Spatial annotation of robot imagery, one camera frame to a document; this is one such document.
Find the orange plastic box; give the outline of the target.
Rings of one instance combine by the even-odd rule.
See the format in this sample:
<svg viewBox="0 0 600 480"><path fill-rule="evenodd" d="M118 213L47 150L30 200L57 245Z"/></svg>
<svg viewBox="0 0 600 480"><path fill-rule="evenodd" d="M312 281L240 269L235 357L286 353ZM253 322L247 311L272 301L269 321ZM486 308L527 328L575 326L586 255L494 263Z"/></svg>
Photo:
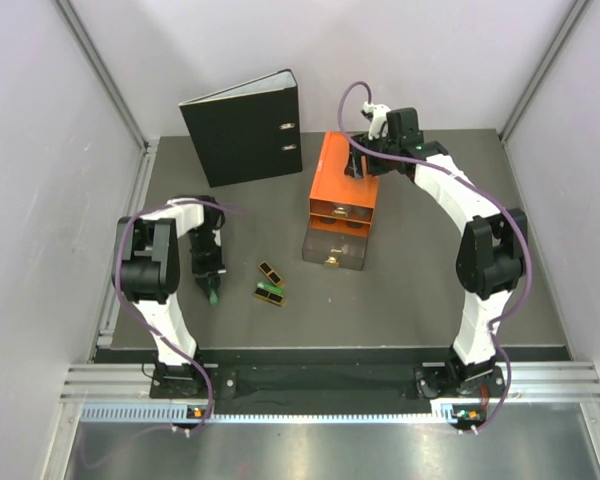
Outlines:
<svg viewBox="0 0 600 480"><path fill-rule="evenodd" d="M309 227L368 238L376 208L379 179L366 176L356 180L345 174L350 145L343 134L329 131L324 136L309 193ZM325 217L310 212L310 201L324 200L373 208L370 222Z"/></svg>

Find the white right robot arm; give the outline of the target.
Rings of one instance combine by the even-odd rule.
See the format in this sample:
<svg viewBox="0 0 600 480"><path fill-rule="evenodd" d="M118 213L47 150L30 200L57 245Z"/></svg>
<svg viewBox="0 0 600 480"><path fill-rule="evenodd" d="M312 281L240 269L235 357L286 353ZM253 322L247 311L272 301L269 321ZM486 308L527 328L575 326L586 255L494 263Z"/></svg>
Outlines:
<svg viewBox="0 0 600 480"><path fill-rule="evenodd" d="M367 132L352 136L345 174L362 179L396 171L430 195L461 239L455 270L464 290L459 332L441 367L416 370L424 398L472 394L495 369L498 317L526 273L527 219L520 209L502 212L437 141L427 142L413 108L393 110L364 102Z"/></svg>

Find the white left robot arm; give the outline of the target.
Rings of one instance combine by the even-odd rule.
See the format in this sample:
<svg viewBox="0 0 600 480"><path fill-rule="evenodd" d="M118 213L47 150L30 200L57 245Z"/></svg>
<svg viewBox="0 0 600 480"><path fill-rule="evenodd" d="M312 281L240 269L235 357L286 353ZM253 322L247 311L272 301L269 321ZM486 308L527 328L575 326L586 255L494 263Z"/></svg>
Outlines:
<svg viewBox="0 0 600 480"><path fill-rule="evenodd" d="M177 298L179 239L189 240L193 280L215 305L226 272L221 246L225 221L223 207L209 195L176 197L117 221L111 281L121 304L132 308L156 343L156 398L193 397L205 390L207 374L196 359L197 342Z"/></svg>

